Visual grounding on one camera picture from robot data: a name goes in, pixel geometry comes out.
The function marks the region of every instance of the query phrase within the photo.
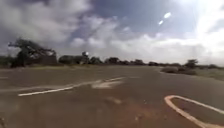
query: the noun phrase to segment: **vegetation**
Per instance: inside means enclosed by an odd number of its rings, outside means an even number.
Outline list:
[[[14,43],[9,43],[9,47],[20,48],[16,58],[11,62],[11,67],[24,67],[31,64],[53,65],[57,63],[54,50],[43,48],[33,41],[19,38]]]
[[[187,63],[185,64],[185,66],[187,67],[187,68],[191,68],[191,69],[193,69],[193,68],[195,68],[196,67],[196,64],[198,63],[198,60],[196,60],[196,59],[191,59],[191,60],[188,60],[187,61]]]
[[[24,67],[27,65],[51,66],[51,65],[76,65],[76,64],[91,64],[91,65],[146,65],[143,60],[136,59],[134,61],[120,60],[118,57],[109,57],[103,62],[99,57],[89,58],[86,52],[81,55],[63,55],[56,59],[56,52],[52,49],[44,48],[38,43],[18,39],[14,43],[9,43],[9,47],[20,48],[16,57],[0,56],[0,67]],[[149,62],[148,66],[160,66],[162,72],[187,74],[187,75],[201,75],[206,77],[213,77],[224,80],[224,71],[214,64],[197,65],[196,59],[190,59],[186,64],[179,63],[157,63]]]
[[[224,70],[223,69],[195,69],[198,76],[210,77],[217,80],[224,81]]]

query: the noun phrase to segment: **white road marking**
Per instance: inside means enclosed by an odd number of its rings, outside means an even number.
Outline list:
[[[69,85],[65,88],[58,88],[58,89],[51,89],[51,90],[47,90],[47,91],[39,91],[39,92],[30,92],[30,93],[21,93],[18,94],[18,96],[31,96],[31,95],[38,95],[38,94],[45,94],[45,93],[52,93],[52,92],[59,92],[59,91],[65,91],[65,90],[70,90],[73,89],[75,87],[79,87],[82,85],[87,85],[87,84],[93,84],[94,82],[85,82],[85,83],[81,83],[81,84],[76,84],[76,85]]]
[[[38,94],[45,94],[45,93],[65,91],[65,90],[70,90],[70,89],[73,89],[75,87],[79,87],[81,85],[87,85],[87,84],[91,84],[92,85],[92,88],[111,88],[112,85],[121,83],[121,82],[118,83],[118,82],[112,82],[112,81],[121,80],[121,79],[124,79],[124,78],[125,77],[119,77],[119,78],[113,78],[113,79],[108,79],[108,80],[104,80],[104,81],[97,80],[97,81],[86,82],[86,83],[81,83],[81,84],[77,84],[77,85],[68,85],[65,88],[57,87],[56,89],[50,89],[50,90],[47,90],[47,91],[21,93],[21,94],[18,94],[18,96],[31,96],[31,95],[38,95]]]
[[[116,80],[121,80],[121,79],[124,79],[125,77],[119,77],[119,78],[113,78],[113,79],[108,79],[108,80],[105,80],[105,81],[116,81]]]
[[[220,125],[216,125],[216,124],[210,124],[210,123],[205,123],[205,122],[202,122],[200,120],[198,120],[197,118],[193,117],[192,115],[190,115],[189,113],[183,111],[182,109],[178,108],[176,105],[174,105],[171,101],[171,99],[173,98],[178,98],[178,99],[182,99],[182,100],[185,100],[185,101],[188,101],[188,102],[191,102],[191,103],[194,103],[196,105],[200,105],[200,106],[203,106],[205,108],[208,108],[208,109],[211,109],[213,111],[216,111],[220,114],[224,114],[224,111],[221,110],[221,109],[218,109],[218,108],[215,108],[215,107],[212,107],[212,106],[209,106],[209,105],[206,105],[206,104],[203,104],[203,103],[200,103],[198,101],[195,101],[195,100],[191,100],[191,99],[188,99],[188,98],[184,98],[184,97],[181,97],[181,96],[176,96],[176,95],[170,95],[170,96],[166,96],[164,99],[165,99],[165,102],[167,103],[168,106],[170,106],[172,109],[174,109],[177,113],[181,114],[183,117],[185,117],[186,119],[188,119],[189,121],[195,123],[196,125],[200,126],[201,128],[224,128],[224,126],[220,126]]]
[[[0,77],[0,80],[2,80],[2,79],[8,79],[8,77]]]
[[[72,89],[72,88],[73,87],[67,87],[67,88],[53,89],[53,90],[48,90],[48,91],[22,93],[22,94],[19,94],[18,96],[30,96],[30,95],[45,94],[45,93],[50,93],[50,92],[59,92],[59,91],[69,90],[69,89]]]
[[[91,87],[94,89],[111,89],[116,85],[121,84],[121,81],[109,81],[109,82],[101,82],[92,84]]]

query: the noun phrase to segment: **white line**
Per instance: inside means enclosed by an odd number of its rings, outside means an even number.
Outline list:
[[[174,105],[172,103],[172,101],[171,101],[171,99],[173,99],[173,98],[179,98],[179,99],[182,99],[182,100],[185,100],[185,101],[194,103],[196,105],[200,105],[200,106],[206,107],[206,108],[211,109],[211,110],[214,110],[214,111],[216,111],[216,112],[218,112],[220,114],[224,114],[224,111],[223,110],[218,109],[218,108],[215,108],[215,107],[212,107],[212,106],[209,106],[209,105],[206,105],[206,104],[203,104],[203,103],[200,103],[200,102],[195,101],[195,100],[191,100],[191,99],[188,99],[188,98],[184,98],[184,97],[181,97],[181,96],[170,95],[170,96],[166,96],[164,98],[165,99],[165,102],[168,104],[168,106],[170,106],[177,113],[181,114],[183,117],[185,117],[186,119],[188,119],[191,122],[195,123],[196,125],[200,126],[201,128],[224,128],[224,126],[210,124],[210,123],[205,123],[205,122],[202,122],[202,121],[198,120],[197,118],[193,117],[189,113],[183,111],[182,109],[180,109],[176,105]]]
[[[94,84],[95,82],[98,82],[98,81],[100,81],[100,80],[93,81],[93,82],[85,82],[85,83],[76,84],[76,85],[67,85],[67,87],[65,87],[65,88],[51,89],[51,90],[47,90],[47,91],[21,93],[21,94],[18,94],[18,96],[31,96],[31,95],[38,95],[38,94],[45,94],[45,93],[65,91],[65,90],[70,90],[70,89],[73,89],[75,87],[79,87],[79,86],[82,86],[82,85]]]
[[[121,80],[121,79],[124,79],[125,77],[119,77],[119,78],[113,78],[113,79],[108,79],[108,80],[105,80],[105,81],[115,81],[115,80]]]
[[[54,90],[41,91],[41,92],[22,93],[22,94],[19,94],[18,96],[30,96],[30,95],[45,94],[45,93],[50,93],[50,92],[59,92],[59,91],[69,90],[72,88],[73,87],[67,87],[67,88],[54,89]]]
[[[2,80],[2,79],[8,79],[8,77],[0,77],[0,80]]]

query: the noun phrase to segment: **pavement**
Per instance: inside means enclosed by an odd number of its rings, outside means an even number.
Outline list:
[[[223,128],[224,82],[148,66],[0,71],[0,128]],[[169,100],[164,98],[180,96]]]

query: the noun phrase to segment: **bush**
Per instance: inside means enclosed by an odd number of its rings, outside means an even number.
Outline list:
[[[161,71],[165,72],[165,73],[177,73],[178,68],[176,68],[176,67],[165,67],[165,68],[162,68]]]
[[[198,61],[196,59],[192,59],[192,60],[188,60],[185,66],[188,68],[195,68],[197,63]]]
[[[215,65],[215,64],[210,64],[210,65],[208,66],[208,68],[209,68],[209,69],[219,69],[219,67],[218,67],[217,65]]]
[[[145,65],[144,62],[143,62],[142,60],[139,60],[139,59],[136,59],[136,60],[134,61],[134,64],[135,64],[135,65]]]
[[[186,67],[164,67],[161,70],[165,73],[175,73],[175,74],[185,74],[185,75],[196,75],[196,72],[194,70],[191,70]]]
[[[194,70],[188,69],[188,70],[185,70],[185,71],[179,71],[178,74],[196,75],[197,73]]]

